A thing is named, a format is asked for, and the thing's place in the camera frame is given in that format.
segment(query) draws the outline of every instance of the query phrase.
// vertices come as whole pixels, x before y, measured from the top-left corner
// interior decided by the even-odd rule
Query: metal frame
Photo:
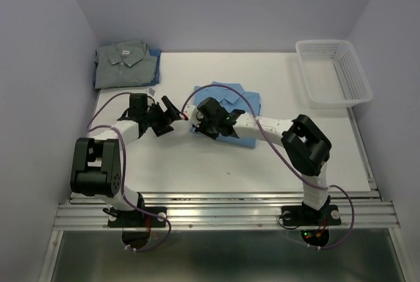
[[[383,202],[377,189],[362,138],[351,108],[347,109],[370,191],[350,192],[356,220],[355,228],[388,228],[406,281],[415,281],[410,256],[401,235],[394,205]],[[330,192],[332,203],[339,206],[343,225],[350,222],[348,201],[341,192]],[[302,192],[284,193],[142,193],[146,205],[165,205],[175,231],[283,230],[277,225],[283,205],[299,204]],[[105,203],[94,197],[72,193],[59,205],[45,256],[40,281],[50,281],[64,231],[121,231],[108,228],[102,212]]]

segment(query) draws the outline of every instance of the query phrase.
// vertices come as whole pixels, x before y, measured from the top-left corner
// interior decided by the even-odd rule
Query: glass panel
[[[331,241],[344,230],[331,233]],[[354,230],[332,251],[300,232],[178,232],[155,251],[124,251],[119,232],[66,232],[53,281],[403,281],[388,230]]]

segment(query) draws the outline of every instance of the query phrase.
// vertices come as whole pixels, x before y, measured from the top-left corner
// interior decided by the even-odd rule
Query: wire
[[[102,110],[104,110],[104,108],[112,101],[112,100],[114,100],[115,98],[117,98],[118,96],[121,96],[121,95],[128,95],[128,94],[135,94],[135,93],[133,93],[133,92],[121,92],[121,93],[118,93],[118,94],[115,94],[114,96],[112,96],[110,99],[108,99],[103,105],[102,105],[102,107],[101,108],[99,108],[99,110],[92,116],[92,119],[87,123],[87,126],[86,127],[90,127],[91,125],[92,125],[92,123],[93,123],[93,121],[96,119],[96,117],[98,117],[98,115],[100,114],[100,112],[102,111]],[[153,102],[153,104],[156,104],[156,101],[155,101],[155,99],[153,98],[153,97],[151,97],[150,95],[148,95],[147,96],[149,99],[151,99],[152,100],[152,102]]]
[[[134,93],[132,93],[132,92],[121,92],[121,93],[118,93],[118,94],[115,94],[113,97],[111,97],[109,100],[107,100],[106,102],[105,102],[105,104],[104,105],[102,105],[102,107],[101,108],[99,108],[99,110],[96,112],[96,113],[94,113],[94,115],[92,116],[92,119],[87,123],[87,128],[89,129],[89,127],[92,125],[92,123],[93,123],[93,121],[96,119],[96,117],[98,117],[98,115],[100,114],[100,112],[102,111],[102,110],[104,110],[104,108],[112,101],[112,100],[114,100],[115,98],[117,98],[118,96],[121,96],[121,95],[127,95],[127,94],[134,94]]]
[[[99,125],[99,126],[96,126],[94,128],[88,129],[88,132],[92,132],[92,131],[95,131],[97,129],[110,129],[110,130],[114,131],[117,134],[119,143],[121,144],[121,149],[122,149],[122,152],[123,152],[123,172],[121,173],[121,196],[122,196],[123,200],[126,202],[126,204],[128,204],[134,210],[136,210],[138,212],[141,212],[142,214],[145,214],[147,216],[152,216],[154,218],[160,218],[160,219],[164,220],[168,224],[168,227],[169,227],[168,232],[166,233],[165,237],[163,237],[162,240],[159,241],[154,246],[151,246],[151,247],[148,247],[148,248],[145,248],[145,249],[135,249],[135,248],[131,248],[129,245],[126,245],[125,244],[125,248],[126,249],[129,249],[130,251],[133,251],[133,252],[145,252],[145,251],[150,251],[152,249],[155,249],[156,247],[162,245],[166,241],[166,239],[168,238],[169,234],[171,234],[171,232],[172,232],[172,224],[171,224],[171,222],[166,217],[160,216],[160,215],[157,215],[157,214],[154,214],[154,213],[150,213],[148,211],[145,211],[143,209],[140,209],[136,205],[132,204],[126,198],[126,196],[124,194],[124,192],[125,192],[124,185],[125,185],[125,172],[127,170],[127,148],[125,147],[124,139],[123,139],[123,137],[122,137],[122,135],[121,135],[121,133],[120,133],[120,131],[118,129],[116,129],[114,127],[111,127],[111,126],[108,126],[108,125]]]
[[[259,122],[259,120],[258,120],[258,118],[257,118],[257,114],[255,113],[255,111],[254,111],[254,109],[252,108],[252,105],[248,102],[248,100],[246,99],[246,97],[244,96],[244,95],[242,95],[240,92],[238,92],[237,90],[235,90],[235,89],[233,89],[232,87],[229,87],[228,85],[223,85],[223,84],[210,84],[210,85],[205,85],[205,86],[203,86],[203,87],[200,87],[200,88],[198,88],[198,89],[196,89],[194,92],[192,92],[190,95],[189,95],[189,97],[186,99],[186,101],[185,101],[185,103],[184,103],[184,105],[182,106],[182,109],[181,109],[181,114],[183,114],[183,115],[185,115],[184,114],[184,110],[185,110],[185,107],[186,107],[186,105],[187,105],[187,103],[190,101],[190,99],[197,93],[197,92],[199,92],[199,91],[201,91],[201,90],[203,90],[203,89],[206,89],[206,88],[208,88],[208,87],[223,87],[223,88],[226,88],[226,89],[228,89],[228,90],[231,90],[232,92],[234,92],[234,93],[236,93],[246,104],[247,104],[247,106],[248,106],[248,108],[249,108],[249,110],[251,111],[251,114],[252,114],[252,116],[254,117],[254,119],[255,119],[255,122],[256,122],[256,124],[257,124],[257,126],[258,126],[258,128],[259,128],[259,130],[260,130],[260,132],[261,132],[261,134],[262,134],[262,136],[264,137],[264,139],[266,140],[266,142],[268,143],[268,145],[272,148],[272,150],[274,151],[274,153],[283,161],[283,163],[286,165],[286,167],[288,167],[288,169],[301,181],[301,182],[303,182],[304,184],[306,184],[306,185],[308,185],[308,186],[310,186],[310,187],[312,187],[312,188],[316,188],[316,189],[319,189],[319,190],[328,190],[328,189],[330,189],[330,188],[337,188],[338,190],[340,190],[344,195],[345,195],[345,197],[347,198],[347,200],[348,200],[348,203],[350,204],[350,209],[351,209],[351,212],[352,212],[352,219],[351,219],[351,223],[350,223],[350,227],[348,228],[348,231],[346,232],[346,235],[342,238],[342,239],[340,239],[338,242],[336,242],[336,243],[334,243],[334,244],[332,244],[332,245],[330,245],[330,246],[324,246],[324,247],[321,247],[321,249],[332,249],[332,248],[335,248],[335,247],[337,247],[337,246],[339,246],[341,243],[343,243],[348,237],[349,237],[349,235],[351,234],[351,232],[352,232],[352,230],[353,230],[353,227],[354,227],[354,217],[355,217],[355,215],[354,215],[354,206],[353,206],[353,202],[352,202],[352,199],[350,198],[350,196],[348,195],[348,193],[344,190],[344,189],[342,189],[342,187],[340,187],[340,186],[338,186],[338,185],[330,185],[330,186],[327,186],[327,187],[322,187],[322,186],[318,186],[318,185],[315,185],[315,184],[313,184],[313,183],[311,183],[311,182],[308,182],[307,180],[305,180],[295,169],[294,169],[294,167],[293,166],[291,166],[288,162],[287,162],[287,160],[285,159],[285,157],[277,150],[277,148],[274,146],[274,143],[271,141],[271,139],[268,137],[268,135],[267,135],[267,133],[264,131],[264,129],[263,129],[263,127],[261,126],[261,124],[260,124],[260,122]],[[118,94],[116,94],[116,95],[114,95],[114,96],[112,96],[109,100],[107,100],[106,102],[105,102],[105,104],[104,105],[102,105],[102,107],[93,115],[93,117],[92,117],[92,119],[88,122],[88,128],[92,125],[92,123],[93,123],[93,121],[95,120],[95,118],[99,115],[99,113],[114,99],[114,98],[117,98],[118,96],[121,96],[121,95],[126,95],[126,94],[133,94],[133,93],[131,93],[131,92],[121,92],[121,93],[118,93]],[[113,127],[111,127],[111,126],[106,126],[106,125],[101,125],[101,126],[96,126],[95,128],[93,128],[93,129],[88,129],[88,132],[91,132],[91,131],[94,131],[94,130],[96,130],[96,129],[99,129],[99,128],[106,128],[106,129],[111,129],[111,130],[113,130],[117,135],[118,135],[118,138],[119,138],[119,140],[120,140],[120,143],[121,143],[121,147],[123,148],[123,178],[122,178],[122,181],[121,181],[121,188],[122,188],[122,193],[123,193],[123,181],[125,180],[125,166],[126,166],[126,158],[127,158],[127,154],[126,154],[126,150],[125,150],[125,144],[124,144],[124,141],[123,141],[123,138],[122,138],[122,136],[121,136],[121,133],[117,130],[117,129],[115,129],[115,128],[113,128]],[[170,221],[168,220],[168,219],[166,219],[166,218],[164,218],[164,217],[162,217],[162,216],[158,216],[158,215],[156,215],[156,214],[153,214],[153,213],[149,213],[149,212],[147,212],[147,211],[144,211],[144,210],[142,210],[142,209],[140,209],[140,208],[137,208],[135,205],[133,205],[132,203],[130,203],[126,198],[125,198],[125,196],[123,195],[123,199],[124,199],[124,201],[130,206],[130,207],[132,207],[132,208],[134,208],[134,210],[136,210],[136,211],[139,211],[139,212],[141,212],[141,213],[144,213],[144,214],[146,214],[146,215],[149,215],[149,216],[153,216],[153,217],[157,217],[157,218],[162,218],[162,219],[164,219],[164,221],[166,221],[166,223],[168,223],[168,226],[169,226],[169,230],[168,230],[168,232],[167,232],[167,235],[158,243],[158,244],[156,244],[155,246],[153,246],[153,247],[151,247],[151,248],[149,248],[149,249],[142,249],[141,251],[149,251],[149,250],[151,250],[151,249],[154,249],[154,248],[156,248],[157,246],[159,246],[160,244],[162,244],[166,239],[167,239],[167,237],[169,236],[169,234],[171,233],[171,230],[172,230],[172,225],[171,225],[171,223],[170,223]],[[298,243],[298,244],[300,244],[300,245],[304,245],[304,246],[306,246],[306,243],[302,243],[302,242],[300,242],[300,241],[296,241],[296,240],[294,240],[294,239],[290,239],[290,238],[288,238],[288,237],[285,237],[285,238],[287,238],[287,239],[289,239],[289,240],[292,240],[292,241],[294,241],[295,243]]]
[[[150,228],[150,216],[148,215],[147,216],[147,220],[146,220],[146,228],[147,228],[147,232],[151,232],[152,231],[152,229]]]
[[[188,102],[190,101],[190,99],[199,91],[206,89],[208,87],[223,87],[225,89],[231,90],[232,92],[236,93],[248,106],[249,110],[251,111],[252,116],[255,119],[255,123],[257,124],[259,130],[261,131],[262,136],[264,137],[264,139],[266,140],[266,142],[268,143],[268,145],[272,148],[272,150],[274,151],[274,153],[283,161],[283,163],[288,167],[288,169],[299,179],[301,180],[304,184],[315,188],[315,189],[319,189],[319,190],[328,190],[330,188],[337,188],[338,190],[340,190],[347,198],[348,203],[350,204],[350,208],[352,211],[352,220],[350,223],[350,227],[348,228],[348,231],[346,232],[346,235],[340,239],[338,242],[330,245],[330,246],[324,246],[324,247],[320,247],[321,249],[332,249],[335,248],[337,246],[339,246],[341,243],[343,243],[347,237],[349,237],[349,235],[351,234],[352,230],[353,230],[353,226],[354,226],[354,206],[353,206],[353,202],[352,199],[350,198],[350,196],[348,195],[348,193],[342,189],[342,187],[338,186],[338,185],[329,185],[327,187],[322,187],[322,186],[318,186],[315,185],[311,182],[308,182],[307,180],[305,180],[296,170],[295,168],[289,164],[289,162],[287,162],[286,158],[277,150],[277,148],[275,147],[274,143],[271,141],[271,139],[268,137],[267,133],[265,132],[265,130],[263,129],[263,126],[261,126],[257,114],[255,113],[254,109],[252,108],[252,105],[248,102],[247,98],[240,92],[238,92],[237,90],[233,89],[232,87],[229,87],[228,85],[224,85],[224,84],[209,84],[209,85],[204,85],[203,87],[199,87],[198,89],[196,89],[193,93],[191,93],[191,95],[186,99],[184,105],[182,105],[182,109],[181,109],[181,113],[184,113],[185,107],[188,104]]]
[[[327,228],[327,219],[324,219],[324,228],[322,229],[322,231],[320,232],[320,228],[321,226],[318,228],[318,232],[315,234],[316,237],[320,237],[322,234],[324,234],[324,232],[326,231]]]
[[[153,104],[156,104],[156,101],[155,101],[155,99],[153,97],[151,97],[150,95],[148,95],[147,98],[150,98],[152,100]]]
[[[282,228],[284,228],[285,230],[296,230],[297,228],[300,228],[301,227],[301,225],[298,225],[298,226],[295,226],[294,228],[288,228],[287,226],[284,226],[281,222],[280,222],[280,220],[283,218],[283,216],[282,215],[280,215],[279,216],[279,218],[277,219],[277,223],[278,223],[278,225],[280,225]]]

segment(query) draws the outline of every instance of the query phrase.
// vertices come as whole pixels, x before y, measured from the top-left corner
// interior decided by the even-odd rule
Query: black mounting bracket
[[[283,225],[288,227],[295,226],[319,226],[324,220],[327,220],[328,226],[341,225],[339,209],[336,205],[330,205],[331,198],[320,210],[302,205],[285,205],[282,207]]]
[[[166,207],[144,207],[143,210],[153,214],[164,213],[167,215]],[[138,211],[118,211],[114,208],[109,210],[110,213],[115,214],[116,219],[108,219],[109,228],[145,228],[147,223],[147,216]],[[164,228],[166,222],[163,219],[150,218],[151,228]]]

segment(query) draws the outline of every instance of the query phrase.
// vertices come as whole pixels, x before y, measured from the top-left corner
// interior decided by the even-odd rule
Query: screw
[[[161,216],[162,218],[166,218],[166,214],[165,214],[164,212],[159,212],[157,215],[158,215],[158,216]],[[157,218],[157,220],[158,220],[159,222],[163,222],[163,221],[164,221],[164,219],[162,219],[162,218]]]
[[[332,217],[334,220],[338,220],[338,219],[340,218],[340,212],[339,212],[339,211],[337,211],[337,210],[332,210],[332,211],[331,211],[331,217]]]
[[[291,220],[291,213],[290,211],[284,211],[283,212],[283,219],[286,221],[290,221]]]

